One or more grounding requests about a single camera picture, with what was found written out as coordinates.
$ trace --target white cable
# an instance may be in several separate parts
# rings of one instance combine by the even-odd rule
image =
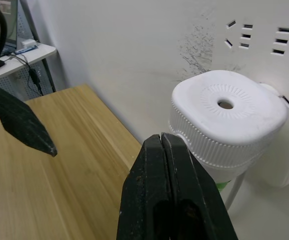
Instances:
[[[235,197],[236,197],[236,195],[237,195],[237,193],[238,193],[238,191],[239,191],[239,189],[241,187],[241,184],[244,181],[245,175],[246,175],[246,171],[244,173],[242,173],[241,175],[239,175],[235,179],[233,187],[232,187],[232,189],[231,189],[231,191],[229,193],[229,196],[226,199],[225,204],[224,204],[227,211],[229,210],[231,204],[233,203],[233,201],[234,201],[234,199],[235,199]]]

